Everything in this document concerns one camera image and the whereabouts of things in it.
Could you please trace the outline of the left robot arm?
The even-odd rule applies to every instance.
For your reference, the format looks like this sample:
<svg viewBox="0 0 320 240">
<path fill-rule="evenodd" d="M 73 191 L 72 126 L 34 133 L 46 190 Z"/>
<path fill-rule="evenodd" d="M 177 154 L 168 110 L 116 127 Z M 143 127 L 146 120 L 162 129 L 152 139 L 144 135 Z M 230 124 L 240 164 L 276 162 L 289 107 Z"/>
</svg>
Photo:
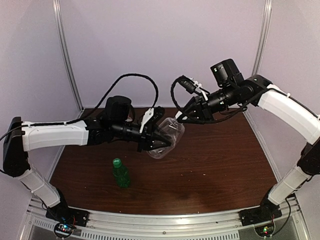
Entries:
<svg viewBox="0 0 320 240">
<path fill-rule="evenodd" d="M 69 221 L 72 211 L 63 194 L 28 162 L 28 153 L 56 146 L 95 146 L 113 139 L 137 143 L 138 152 L 170 147 L 172 140 L 156 125 L 164 108 L 148 109 L 141 124 L 135 124 L 127 121 L 131 106 L 129 98 L 116 95 L 107 99 L 104 110 L 96 117 L 74 123 L 34 123 L 14 117 L 3 137 L 3 172 L 18 178 L 61 222 Z"/>
</svg>

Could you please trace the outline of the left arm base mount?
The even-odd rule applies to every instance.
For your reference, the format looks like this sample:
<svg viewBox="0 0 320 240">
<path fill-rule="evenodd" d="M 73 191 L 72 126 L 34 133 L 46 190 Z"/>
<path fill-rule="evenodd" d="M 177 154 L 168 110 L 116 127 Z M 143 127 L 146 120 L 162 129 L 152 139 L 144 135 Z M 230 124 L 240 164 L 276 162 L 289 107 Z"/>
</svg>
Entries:
<svg viewBox="0 0 320 240">
<path fill-rule="evenodd" d="M 60 203 L 54 207 L 49 207 L 46 210 L 45 217 L 64 224 L 86 227 L 89 212 L 69 207 L 63 193 L 59 189 L 57 189 L 57 192 L 60 196 Z"/>
</svg>

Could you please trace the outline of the clear wide plastic bottle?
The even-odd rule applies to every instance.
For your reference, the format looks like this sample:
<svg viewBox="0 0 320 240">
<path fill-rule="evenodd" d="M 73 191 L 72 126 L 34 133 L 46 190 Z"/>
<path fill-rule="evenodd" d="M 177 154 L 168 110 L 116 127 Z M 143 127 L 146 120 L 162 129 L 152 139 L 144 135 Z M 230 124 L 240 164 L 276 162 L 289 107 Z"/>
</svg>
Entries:
<svg viewBox="0 0 320 240">
<path fill-rule="evenodd" d="M 176 117 L 167 117 L 158 126 L 158 133 L 170 142 L 170 146 L 161 140 L 155 140 L 156 149 L 149 150 L 147 154 L 154 159 L 162 159 L 168 155 L 179 143 L 185 133 L 185 126 L 179 123 Z"/>
</svg>

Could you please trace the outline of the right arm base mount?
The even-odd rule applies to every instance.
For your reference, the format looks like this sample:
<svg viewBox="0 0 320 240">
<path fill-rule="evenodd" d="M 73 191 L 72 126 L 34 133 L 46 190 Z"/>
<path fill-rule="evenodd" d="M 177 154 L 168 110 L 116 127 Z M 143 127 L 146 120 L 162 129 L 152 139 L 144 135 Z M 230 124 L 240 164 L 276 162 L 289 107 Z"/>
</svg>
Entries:
<svg viewBox="0 0 320 240">
<path fill-rule="evenodd" d="M 282 216 L 279 204 L 272 203 L 268 199 L 268 196 L 269 192 L 264 195 L 259 206 L 243 209 L 239 212 L 239 218 L 243 227 L 271 221 L 274 218 Z"/>
</svg>

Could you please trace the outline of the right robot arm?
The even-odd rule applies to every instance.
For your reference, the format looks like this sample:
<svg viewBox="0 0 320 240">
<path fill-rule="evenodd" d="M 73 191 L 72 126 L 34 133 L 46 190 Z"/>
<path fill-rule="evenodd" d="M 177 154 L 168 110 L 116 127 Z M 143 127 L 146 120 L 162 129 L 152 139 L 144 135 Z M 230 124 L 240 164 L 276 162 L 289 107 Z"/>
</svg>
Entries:
<svg viewBox="0 0 320 240">
<path fill-rule="evenodd" d="M 296 163 L 304 139 L 278 117 L 252 107 L 213 125 L 187 125 L 177 145 L 178 200 L 185 213 L 259 204 L 277 177 Z"/>
</svg>

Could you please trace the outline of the white bottle cap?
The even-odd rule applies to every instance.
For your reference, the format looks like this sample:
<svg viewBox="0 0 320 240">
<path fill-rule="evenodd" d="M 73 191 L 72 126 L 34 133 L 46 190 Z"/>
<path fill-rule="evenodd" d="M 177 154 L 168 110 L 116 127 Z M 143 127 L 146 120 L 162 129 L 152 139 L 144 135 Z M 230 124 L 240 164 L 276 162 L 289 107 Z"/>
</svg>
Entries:
<svg viewBox="0 0 320 240">
<path fill-rule="evenodd" d="M 181 111 L 178 111 L 175 116 L 174 119 L 176 122 L 178 122 L 179 124 L 182 123 L 182 117 L 183 117 L 183 113 Z"/>
</svg>

